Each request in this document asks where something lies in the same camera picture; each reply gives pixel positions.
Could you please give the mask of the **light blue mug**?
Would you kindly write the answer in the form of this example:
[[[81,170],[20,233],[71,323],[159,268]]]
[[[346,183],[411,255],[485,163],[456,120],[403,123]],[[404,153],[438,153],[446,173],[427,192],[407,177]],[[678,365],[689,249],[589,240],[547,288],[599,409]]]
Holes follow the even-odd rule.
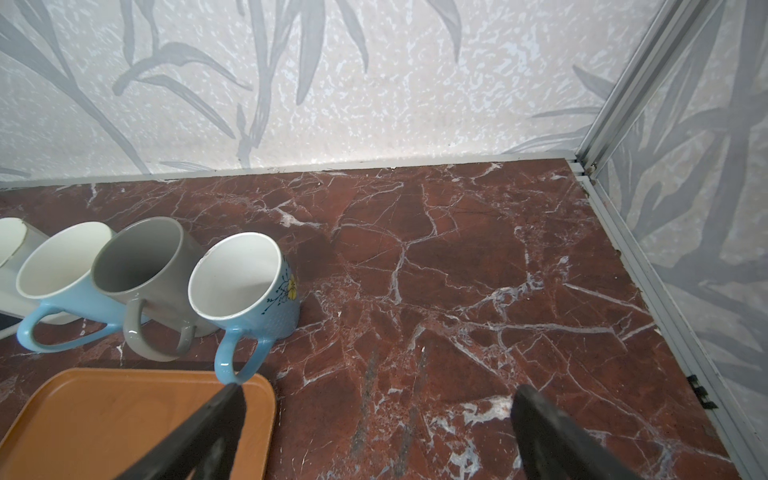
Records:
[[[79,223],[47,239],[27,258],[17,275],[16,288],[22,296],[37,300],[39,306],[19,324],[16,338],[23,347],[38,353],[56,353],[122,331],[125,306],[97,290],[91,276],[97,255],[114,235],[104,223]],[[38,342],[35,327],[57,313],[69,313],[103,327],[65,343]]]

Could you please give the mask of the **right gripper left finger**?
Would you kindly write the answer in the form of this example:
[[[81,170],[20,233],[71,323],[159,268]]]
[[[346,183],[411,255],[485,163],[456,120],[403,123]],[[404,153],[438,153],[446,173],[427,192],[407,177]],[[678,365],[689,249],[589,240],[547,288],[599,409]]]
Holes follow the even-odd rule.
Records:
[[[120,479],[228,479],[246,419],[243,388],[226,385]]]

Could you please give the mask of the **grey mug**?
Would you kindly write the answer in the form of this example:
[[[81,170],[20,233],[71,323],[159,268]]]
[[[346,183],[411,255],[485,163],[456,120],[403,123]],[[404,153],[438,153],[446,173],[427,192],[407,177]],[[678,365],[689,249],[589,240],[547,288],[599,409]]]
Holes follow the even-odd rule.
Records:
[[[188,298],[191,274],[205,254],[203,247],[170,217],[140,220],[117,233],[96,256],[94,287],[125,305],[123,335],[137,354],[170,362],[185,355],[195,338],[220,328],[200,316]],[[179,334],[178,345],[166,350],[145,336],[148,318]]]

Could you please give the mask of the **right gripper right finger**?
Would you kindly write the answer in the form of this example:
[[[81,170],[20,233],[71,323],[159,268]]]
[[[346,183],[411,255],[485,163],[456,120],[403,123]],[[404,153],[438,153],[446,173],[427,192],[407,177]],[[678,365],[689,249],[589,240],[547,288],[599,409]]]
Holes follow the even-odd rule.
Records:
[[[530,385],[517,388],[511,423],[528,479],[638,477]]]

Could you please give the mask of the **white ceramic mug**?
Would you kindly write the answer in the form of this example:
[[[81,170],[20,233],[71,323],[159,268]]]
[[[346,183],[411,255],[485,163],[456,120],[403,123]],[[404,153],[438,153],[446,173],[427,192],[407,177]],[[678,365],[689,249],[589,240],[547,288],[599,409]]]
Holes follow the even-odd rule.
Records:
[[[49,238],[20,218],[1,220],[1,312],[15,319],[13,325],[1,330],[2,338],[15,336],[21,321],[39,306],[37,300],[26,298],[18,292],[16,278],[27,258]],[[54,318],[51,321],[53,325],[63,325],[77,319],[69,313],[50,316]],[[40,323],[46,323],[50,316]]]

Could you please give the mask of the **blue speckled mug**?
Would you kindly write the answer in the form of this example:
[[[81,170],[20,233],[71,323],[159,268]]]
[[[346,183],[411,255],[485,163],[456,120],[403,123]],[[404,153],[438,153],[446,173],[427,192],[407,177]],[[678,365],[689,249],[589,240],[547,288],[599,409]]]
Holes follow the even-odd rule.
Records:
[[[223,384],[243,384],[275,342],[297,328],[297,281],[279,245],[258,232],[231,235],[194,267],[187,287],[193,310],[224,330],[214,370]]]

